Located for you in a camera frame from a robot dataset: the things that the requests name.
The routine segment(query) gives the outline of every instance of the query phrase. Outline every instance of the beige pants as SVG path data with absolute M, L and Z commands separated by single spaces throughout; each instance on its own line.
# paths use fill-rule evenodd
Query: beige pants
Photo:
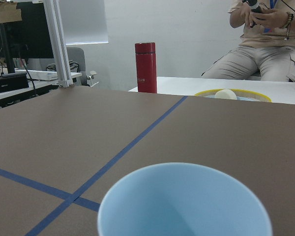
M 262 81 L 295 82 L 295 47 L 239 46 L 215 62 L 202 78 L 245 80 L 258 70 Z

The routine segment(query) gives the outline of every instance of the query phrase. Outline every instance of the beige shirt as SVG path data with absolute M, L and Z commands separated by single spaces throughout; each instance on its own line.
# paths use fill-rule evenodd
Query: beige shirt
M 258 0 L 261 8 L 265 8 L 262 3 L 264 3 L 268 8 L 270 8 L 270 0 Z M 295 0 L 284 0 L 290 7 L 295 10 Z M 229 13 L 240 8 L 243 5 L 241 0 L 233 0 Z M 288 8 L 281 0 L 277 0 L 274 8 L 282 9 L 286 12 L 295 12 Z M 284 40 L 286 38 L 287 29 L 275 28 L 269 32 L 265 32 L 265 28 L 260 25 L 255 25 L 253 28 L 244 27 L 244 34 L 240 37 L 242 43 L 240 46 L 247 46 L 252 48 L 263 48 L 263 47 L 274 47 L 274 46 L 292 46 L 295 47 L 295 32 L 290 31 L 290 39 Z

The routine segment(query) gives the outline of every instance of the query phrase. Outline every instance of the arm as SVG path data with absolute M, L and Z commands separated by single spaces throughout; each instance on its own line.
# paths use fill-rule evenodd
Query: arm
M 259 13 L 252 13 L 251 17 L 254 22 L 258 25 L 262 25 L 265 28 L 269 29 L 274 29 L 274 28 L 279 28 L 284 26 L 288 19 L 288 15 L 285 11 L 278 10 L 278 9 L 269 9 L 269 10 L 264 10 L 264 14 L 259 14 Z M 291 12 L 294 14 L 294 19 L 291 22 L 291 31 L 295 32 L 295 13 Z
M 247 3 L 244 3 L 240 8 L 236 9 L 231 13 L 230 16 L 230 25 L 233 28 L 238 28 L 244 23 L 250 25 L 253 23 L 252 18 L 250 17 L 250 7 Z

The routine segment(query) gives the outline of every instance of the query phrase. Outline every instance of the brown tabletop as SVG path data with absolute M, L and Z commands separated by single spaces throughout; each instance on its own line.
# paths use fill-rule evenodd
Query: brown tabletop
M 0 110 L 0 235 L 97 235 L 108 189 L 163 162 L 237 178 L 295 236 L 295 105 L 88 87 Z

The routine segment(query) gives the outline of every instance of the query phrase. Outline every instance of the white wall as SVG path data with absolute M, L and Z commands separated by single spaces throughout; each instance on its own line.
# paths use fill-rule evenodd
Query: white wall
M 157 75 L 199 78 L 240 42 L 229 25 L 231 0 L 105 0 L 108 44 L 81 46 L 100 88 L 136 86 L 134 44 L 156 43 Z

